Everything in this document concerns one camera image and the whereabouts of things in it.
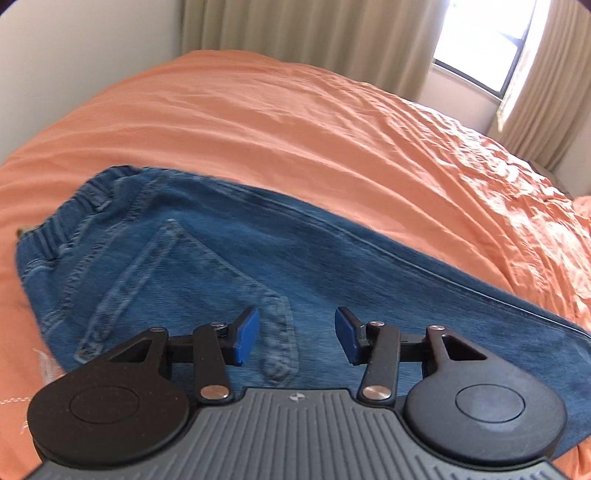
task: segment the orange duvet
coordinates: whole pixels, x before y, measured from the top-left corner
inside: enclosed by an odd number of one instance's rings
[[[191,53],[104,91],[0,168],[3,480],[38,464],[27,405],[60,374],[20,287],[15,231],[118,164],[292,195],[591,330],[589,218],[526,163],[371,85],[250,53]],[[591,479],[590,439],[556,465]]]

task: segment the clamp device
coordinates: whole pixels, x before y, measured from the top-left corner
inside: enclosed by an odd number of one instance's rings
[[[31,480],[564,479],[545,459],[564,430],[560,397],[444,326],[406,335],[335,313],[351,364],[367,364],[355,397],[340,390],[247,388],[243,365],[259,316],[168,337],[155,327],[43,388],[28,424],[44,460]],[[397,397],[400,362],[423,380]],[[194,395],[170,382],[194,365]]]

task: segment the wrinkled fabric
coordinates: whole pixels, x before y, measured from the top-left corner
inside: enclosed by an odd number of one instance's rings
[[[249,365],[230,372],[237,389],[355,392],[364,369],[348,365],[333,323],[345,305],[408,333],[445,325],[544,381],[567,407],[557,455],[591,432],[590,334],[268,190],[175,170],[110,168],[24,234],[17,267],[43,339],[66,371],[152,326],[188,335],[252,305],[261,327]],[[421,379],[414,367],[401,369],[401,394]]]
[[[284,193],[363,224],[591,330],[589,218],[497,143],[322,69],[197,51],[115,85],[0,168],[0,478],[38,464],[30,398],[60,370],[14,264],[39,225],[112,165]],[[555,465],[591,479],[591,439]]]

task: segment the white wall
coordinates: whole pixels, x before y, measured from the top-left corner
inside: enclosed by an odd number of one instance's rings
[[[180,53],[181,0],[17,0],[0,17],[0,164],[98,91]]]
[[[466,79],[433,65],[418,100],[486,134],[501,101]]]
[[[573,197],[591,194],[591,113],[554,174]]]

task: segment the small logo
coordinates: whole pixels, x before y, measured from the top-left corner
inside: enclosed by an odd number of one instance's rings
[[[300,392],[295,392],[295,393],[292,393],[292,394],[290,395],[290,400],[293,400],[294,402],[296,402],[296,403],[297,403],[297,402],[299,402],[300,400],[304,400],[304,399],[305,399],[305,397],[306,397],[306,396],[305,396],[303,393],[300,393]]]

